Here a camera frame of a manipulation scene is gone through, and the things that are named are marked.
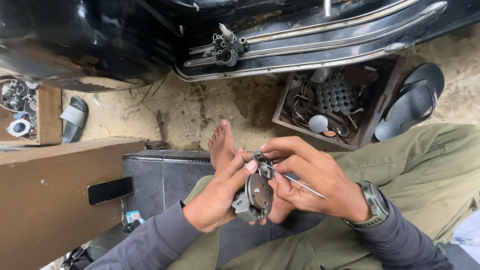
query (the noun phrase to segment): smartphone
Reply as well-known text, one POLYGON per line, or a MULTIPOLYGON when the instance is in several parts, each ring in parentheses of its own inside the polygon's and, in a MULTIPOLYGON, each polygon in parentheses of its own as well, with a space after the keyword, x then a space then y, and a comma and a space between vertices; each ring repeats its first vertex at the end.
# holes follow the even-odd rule
POLYGON ((106 181, 87 187, 88 204, 95 205, 133 193, 133 176, 106 181))

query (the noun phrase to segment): gray slipper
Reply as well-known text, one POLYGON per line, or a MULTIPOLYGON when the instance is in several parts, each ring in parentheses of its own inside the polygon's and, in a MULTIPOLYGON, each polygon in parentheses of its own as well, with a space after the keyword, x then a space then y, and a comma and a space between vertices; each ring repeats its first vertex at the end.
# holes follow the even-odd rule
POLYGON ((378 123, 375 137, 385 141, 430 118, 444 86, 444 75, 437 65, 418 66, 406 79, 385 119, 378 123))
POLYGON ((70 99, 70 104, 60 116, 60 118, 67 120, 61 138, 64 144, 75 143, 80 140, 87 115, 88 107, 85 101, 78 96, 73 96, 70 99))

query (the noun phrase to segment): green watch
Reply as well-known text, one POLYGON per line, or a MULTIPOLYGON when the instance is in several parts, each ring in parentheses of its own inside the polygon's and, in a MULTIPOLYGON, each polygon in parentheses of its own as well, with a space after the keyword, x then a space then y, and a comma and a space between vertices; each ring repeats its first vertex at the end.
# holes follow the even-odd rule
POLYGON ((378 188, 368 181, 357 182, 357 184, 362 188, 363 196, 365 197, 368 206, 372 210, 373 217, 365 222, 351 222, 344 219, 342 220, 352 227, 359 228, 370 228, 382 223, 388 216, 388 208, 385 204, 384 198, 378 191, 378 188))

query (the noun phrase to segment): olive green pants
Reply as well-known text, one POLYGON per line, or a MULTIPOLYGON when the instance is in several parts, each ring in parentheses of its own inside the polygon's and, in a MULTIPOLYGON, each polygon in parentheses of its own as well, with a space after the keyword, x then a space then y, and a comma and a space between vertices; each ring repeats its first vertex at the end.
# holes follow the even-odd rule
MULTIPOLYGON (((330 153, 352 181, 371 181, 402 215, 435 244, 479 207, 480 130, 473 125, 430 124, 355 152, 330 153)), ((200 179, 186 203, 213 179, 200 179)), ((215 268, 220 231, 194 242, 169 269, 215 268)), ((381 264, 336 217, 315 228, 256 247, 222 270, 381 269, 381 264)))

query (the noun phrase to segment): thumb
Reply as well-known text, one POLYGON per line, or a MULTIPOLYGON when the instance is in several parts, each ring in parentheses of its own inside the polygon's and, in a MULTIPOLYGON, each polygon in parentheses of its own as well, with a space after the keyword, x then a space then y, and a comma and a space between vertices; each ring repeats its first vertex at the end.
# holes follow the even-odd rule
POLYGON ((275 191, 276 196, 295 206, 295 203, 300 197, 300 191, 296 187, 293 187, 290 180, 285 178, 281 173, 275 172, 275 178, 278 183, 275 191))
POLYGON ((234 173, 230 179, 224 182, 226 191, 230 194, 235 194, 245 185, 250 174, 254 173, 257 169, 257 162, 254 160, 249 161, 243 168, 234 173))

